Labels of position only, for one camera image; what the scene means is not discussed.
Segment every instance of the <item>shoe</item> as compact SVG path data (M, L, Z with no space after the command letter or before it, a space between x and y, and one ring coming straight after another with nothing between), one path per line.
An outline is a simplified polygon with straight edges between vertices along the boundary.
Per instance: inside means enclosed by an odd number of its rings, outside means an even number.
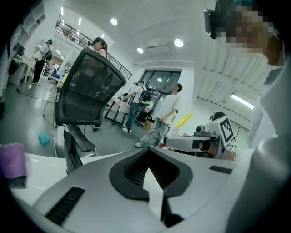
M136 144L135 144L135 147L137 147L137 148L144 148L144 147L141 145L140 142L139 142L139 143L136 143Z
M125 131L125 132L128 132L128 133L131 133L131 129L128 131L127 128L123 128L122 130Z

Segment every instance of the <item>gray floor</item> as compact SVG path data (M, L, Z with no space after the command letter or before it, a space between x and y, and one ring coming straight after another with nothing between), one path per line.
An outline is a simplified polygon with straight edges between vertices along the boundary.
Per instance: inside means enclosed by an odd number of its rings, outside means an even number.
M50 115L52 103L45 111L46 117L43 117L45 101L52 86L52 82L40 79L37 86L22 83L19 87L21 93L18 93L17 86L8 84L4 93L6 111L4 118L0 121L0 144L18 142L25 146L25 152L55 157L53 126L49 122L52 120L52 115ZM113 118L114 115L115 112L111 112L108 117ZM121 114L117 120L122 121ZM102 131L96 132L89 126L86 128L88 138L96 145L97 156L131 150L134 148L134 143L146 133L141 126L134 123L132 134L129 135L122 131L121 125L112 125L112 121L107 119L103 119L100 128ZM49 144L41 145L38 139L39 132L45 132L51 137Z

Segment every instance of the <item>backpack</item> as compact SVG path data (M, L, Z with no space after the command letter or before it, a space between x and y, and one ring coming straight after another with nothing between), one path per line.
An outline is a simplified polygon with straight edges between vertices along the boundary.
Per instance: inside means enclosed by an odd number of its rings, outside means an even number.
M151 92L147 89L144 89L144 91L141 93L140 97L138 98L138 102L144 106L149 106L151 103Z
M52 58L53 58L53 54L52 54L52 52L50 51L50 47L49 47L49 51L48 51L46 54L44 54L44 55L42 56L42 60L43 60L45 63L48 63Z

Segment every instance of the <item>yellow object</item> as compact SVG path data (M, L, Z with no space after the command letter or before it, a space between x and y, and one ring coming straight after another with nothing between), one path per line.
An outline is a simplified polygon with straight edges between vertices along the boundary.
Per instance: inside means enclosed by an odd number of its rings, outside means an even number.
M181 120L179 120L175 126L178 129L179 127L181 127L182 125L184 125L191 117L193 117L194 113L190 112L188 113L184 118L182 118Z

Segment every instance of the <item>jeans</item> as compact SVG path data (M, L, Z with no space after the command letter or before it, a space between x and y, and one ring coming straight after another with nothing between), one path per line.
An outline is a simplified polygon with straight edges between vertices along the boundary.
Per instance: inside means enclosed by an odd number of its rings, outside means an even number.
M165 130L168 126L168 124L160 122L159 118L156 118L152 128L142 137L140 141L141 146L145 147L149 139L153 137L154 134L159 130L158 136L155 138L154 143L154 146L157 147L160 144L161 138L164 135Z
M143 108L144 108L144 106L141 105L140 103L132 103L130 110L129 110L129 116L127 119L127 123L125 124L126 128L128 130L131 130L133 122L135 121L138 114L141 112L141 110Z

